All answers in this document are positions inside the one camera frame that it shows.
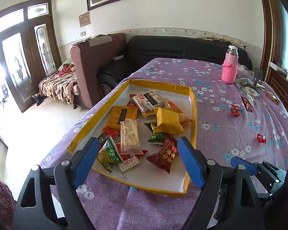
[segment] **pink knitted bottle cover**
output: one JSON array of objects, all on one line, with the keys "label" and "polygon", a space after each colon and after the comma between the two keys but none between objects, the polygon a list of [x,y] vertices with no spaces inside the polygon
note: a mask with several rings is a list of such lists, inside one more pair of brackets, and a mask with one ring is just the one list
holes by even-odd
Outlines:
[{"label": "pink knitted bottle cover", "polygon": [[223,67],[222,80],[225,83],[233,84],[236,79],[238,65],[232,65],[228,62],[224,62],[222,67]]}]

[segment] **silver bolt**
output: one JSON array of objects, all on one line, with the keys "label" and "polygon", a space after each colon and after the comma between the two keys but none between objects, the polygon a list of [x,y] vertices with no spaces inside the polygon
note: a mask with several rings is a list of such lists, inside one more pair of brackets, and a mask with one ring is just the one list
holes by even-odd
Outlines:
[{"label": "silver bolt", "polygon": [[39,168],[40,168],[40,167],[39,167],[38,165],[34,165],[34,166],[31,168],[31,170],[37,171]]},{"label": "silver bolt", "polygon": [[245,166],[243,164],[238,165],[239,170],[245,170]]},{"label": "silver bolt", "polygon": [[210,165],[210,166],[213,166],[213,165],[216,164],[216,162],[215,162],[214,160],[212,160],[212,159],[209,159],[209,160],[207,161],[207,163],[208,163],[208,165]]},{"label": "silver bolt", "polygon": [[69,160],[64,160],[61,162],[62,166],[67,166],[69,164]]}]

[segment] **sofa backrest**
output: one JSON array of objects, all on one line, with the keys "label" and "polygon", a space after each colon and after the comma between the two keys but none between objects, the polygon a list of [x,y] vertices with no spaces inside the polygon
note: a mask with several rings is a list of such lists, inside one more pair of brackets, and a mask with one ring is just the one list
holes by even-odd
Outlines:
[{"label": "sofa backrest", "polygon": [[[125,55],[138,69],[154,58],[179,58],[223,64],[229,43],[177,36],[133,36]],[[252,70],[247,52],[238,47],[239,63]]]},{"label": "sofa backrest", "polygon": [[102,99],[96,77],[98,69],[111,62],[125,44],[125,35],[116,33],[92,38],[71,48],[70,56],[76,67],[80,96],[85,107],[92,108]]}]

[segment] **purple tablecloth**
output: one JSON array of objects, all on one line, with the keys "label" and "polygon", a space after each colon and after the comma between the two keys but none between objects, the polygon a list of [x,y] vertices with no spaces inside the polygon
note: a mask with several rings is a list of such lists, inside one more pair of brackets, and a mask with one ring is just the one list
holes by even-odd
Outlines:
[{"label": "purple tablecloth", "polygon": [[[268,161],[288,168],[288,113],[282,104],[275,105],[263,92],[255,99],[253,112],[245,110],[235,85],[221,80],[222,67],[194,60],[157,58],[125,79],[146,79],[192,87],[197,96],[198,130],[196,148],[207,159],[230,166],[234,156],[250,162]],[[272,91],[268,84],[263,84]],[[52,167],[69,159],[66,147],[76,133],[117,90],[101,100],[82,117],[41,162]],[[242,115],[235,117],[230,106],[238,104]],[[267,138],[257,141],[257,134]],[[256,184],[258,191],[263,187]],[[199,190],[190,184],[181,198],[164,197],[135,191],[93,170],[77,189],[80,201],[97,229],[180,229],[197,199]]]}]

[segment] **barcode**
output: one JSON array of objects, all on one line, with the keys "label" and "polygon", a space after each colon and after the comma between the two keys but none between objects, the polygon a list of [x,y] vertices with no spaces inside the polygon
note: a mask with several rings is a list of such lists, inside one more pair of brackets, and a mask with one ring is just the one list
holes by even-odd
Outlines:
[{"label": "barcode", "polygon": [[152,110],[154,109],[150,102],[145,103],[145,104],[146,104],[146,106],[148,107],[148,109],[149,109],[150,111],[152,111]]}]

